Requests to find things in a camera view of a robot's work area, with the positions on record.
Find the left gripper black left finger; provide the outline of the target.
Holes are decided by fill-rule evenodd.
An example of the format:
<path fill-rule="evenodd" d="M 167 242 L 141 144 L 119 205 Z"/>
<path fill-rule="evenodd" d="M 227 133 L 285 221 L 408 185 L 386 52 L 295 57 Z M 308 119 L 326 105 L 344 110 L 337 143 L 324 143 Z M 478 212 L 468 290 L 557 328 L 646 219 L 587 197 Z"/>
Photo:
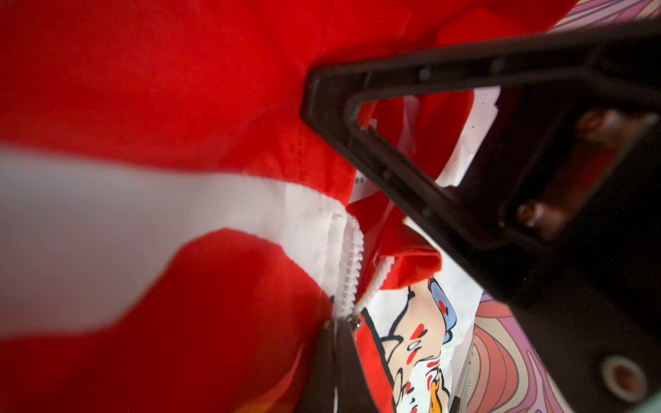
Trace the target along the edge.
<path fill-rule="evenodd" d="M 335 411 L 334 350 L 335 323 L 333 320 L 327 320 L 321 327 L 313 368 L 295 412 L 332 413 Z"/>

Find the rainbow red white kids jacket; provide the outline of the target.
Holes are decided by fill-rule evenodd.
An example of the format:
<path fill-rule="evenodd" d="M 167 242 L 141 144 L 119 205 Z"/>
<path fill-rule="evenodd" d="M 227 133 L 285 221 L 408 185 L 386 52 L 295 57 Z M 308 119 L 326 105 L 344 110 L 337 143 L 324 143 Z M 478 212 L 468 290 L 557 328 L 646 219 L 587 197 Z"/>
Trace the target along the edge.
<path fill-rule="evenodd" d="M 380 411 L 447 411 L 480 288 L 301 120 L 306 73 L 572 8 L 4 1 L 2 411 L 291 412 L 341 305 Z"/>

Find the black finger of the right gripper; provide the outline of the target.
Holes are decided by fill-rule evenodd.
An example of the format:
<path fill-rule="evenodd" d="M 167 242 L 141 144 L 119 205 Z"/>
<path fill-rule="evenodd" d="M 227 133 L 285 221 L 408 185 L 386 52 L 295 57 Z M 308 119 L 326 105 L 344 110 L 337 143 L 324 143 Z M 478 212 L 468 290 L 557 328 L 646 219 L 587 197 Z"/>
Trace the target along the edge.
<path fill-rule="evenodd" d="M 454 191 L 461 183 L 444 188 L 432 182 L 420 165 L 373 127 L 359 124 L 361 106 L 407 95 L 542 84 L 574 84 L 593 91 L 642 88 L 660 95 L 659 22 L 466 43 L 314 67 L 307 75 L 301 116 L 456 260 Z"/>

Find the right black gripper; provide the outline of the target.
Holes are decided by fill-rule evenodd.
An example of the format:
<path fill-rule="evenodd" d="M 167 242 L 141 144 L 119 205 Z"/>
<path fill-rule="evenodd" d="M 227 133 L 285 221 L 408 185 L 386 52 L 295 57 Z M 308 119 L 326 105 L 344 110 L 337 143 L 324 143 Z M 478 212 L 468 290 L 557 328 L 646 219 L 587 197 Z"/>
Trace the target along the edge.
<path fill-rule="evenodd" d="M 576 412 L 660 409 L 660 95 L 505 87 L 454 253 Z"/>

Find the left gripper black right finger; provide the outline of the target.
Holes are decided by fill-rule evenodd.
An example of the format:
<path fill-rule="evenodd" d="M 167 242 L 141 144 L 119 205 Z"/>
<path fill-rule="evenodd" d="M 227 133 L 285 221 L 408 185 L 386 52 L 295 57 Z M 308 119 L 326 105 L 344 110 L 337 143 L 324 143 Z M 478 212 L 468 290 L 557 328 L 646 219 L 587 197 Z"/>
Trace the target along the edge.
<path fill-rule="evenodd" d="M 335 364 L 337 412 L 379 412 L 361 364 L 361 358 L 353 337 L 351 321 L 347 318 L 341 318 L 337 321 Z"/>

